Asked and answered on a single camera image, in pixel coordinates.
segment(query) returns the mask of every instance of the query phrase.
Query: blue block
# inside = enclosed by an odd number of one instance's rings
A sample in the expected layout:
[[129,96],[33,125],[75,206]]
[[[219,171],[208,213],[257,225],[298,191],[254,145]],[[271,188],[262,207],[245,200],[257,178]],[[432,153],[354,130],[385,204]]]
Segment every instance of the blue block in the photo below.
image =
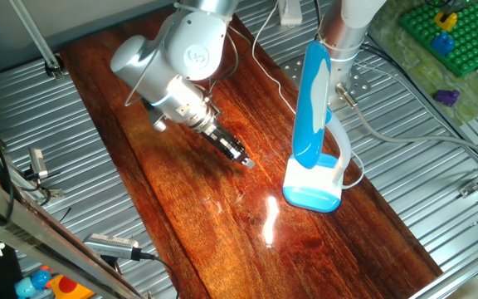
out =
[[432,41],[431,47],[437,50],[440,55],[446,56],[455,47],[455,41],[447,36],[447,33],[442,33]]

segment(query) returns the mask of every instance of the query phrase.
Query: wooden board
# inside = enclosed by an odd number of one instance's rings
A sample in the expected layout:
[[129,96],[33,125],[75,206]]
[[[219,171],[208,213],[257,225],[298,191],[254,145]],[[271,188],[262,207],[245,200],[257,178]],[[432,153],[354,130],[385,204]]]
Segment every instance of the wooden board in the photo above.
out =
[[[213,100],[254,169],[228,161],[183,125],[156,132],[141,103],[124,107],[130,88],[110,71],[110,59],[133,35],[154,39],[171,12],[96,33],[61,55],[160,256],[179,275],[182,298],[407,298],[441,274],[367,179],[344,191],[333,213],[285,201],[294,116],[251,56],[217,83]],[[237,19],[232,26],[253,40]],[[223,68],[233,63],[229,50]],[[295,105],[293,84],[259,46],[256,53]],[[336,148],[328,137],[324,152],[337,155]],[[359,175],[352,163],[344,182]],[[261,232],[270,196],[280,213],[268,248]]]

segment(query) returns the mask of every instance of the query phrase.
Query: orange toy piece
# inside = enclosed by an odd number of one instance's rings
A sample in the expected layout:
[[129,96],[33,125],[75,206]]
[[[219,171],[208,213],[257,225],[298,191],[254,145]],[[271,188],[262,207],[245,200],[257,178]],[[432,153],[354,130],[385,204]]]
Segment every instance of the orange toy piece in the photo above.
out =
[[456,25],[456,21],[458,21],[458,16],[456,15],[456,13],[452,13],[451,15],[449,15],[449,17],[447,17],[444,22],[442,22],[441,19],[443,17],[444,12],[439,12],[435,17],[435,23],[438,24],[440,28],[444,29],[444,31],[448,32]]
[[92,291],[63,275],[51,279],[49,284],[56,299],[88,299],[95,295]]

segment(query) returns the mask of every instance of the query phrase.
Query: white power adapter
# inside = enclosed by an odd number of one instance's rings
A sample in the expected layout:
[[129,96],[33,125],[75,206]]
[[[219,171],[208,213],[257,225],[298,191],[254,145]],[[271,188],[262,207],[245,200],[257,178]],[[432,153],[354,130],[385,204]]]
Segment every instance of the white power adapter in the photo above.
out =
[[300,0],[278,0],[281,25],[296,26],[302,23]]

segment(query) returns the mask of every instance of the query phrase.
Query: green pegboard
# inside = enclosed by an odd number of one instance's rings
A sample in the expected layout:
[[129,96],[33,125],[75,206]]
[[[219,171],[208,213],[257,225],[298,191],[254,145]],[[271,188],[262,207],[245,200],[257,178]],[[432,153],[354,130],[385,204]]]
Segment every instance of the green pegboard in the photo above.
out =
[[447,56],[431,47],[444,32],[434,22],[439,12],[439,8],[424,5],[400,17],[399,23],[455,75],[465,76],[478,68],[478,3],[457,13],[457,24],[447,32],[455,40],[455,47]]

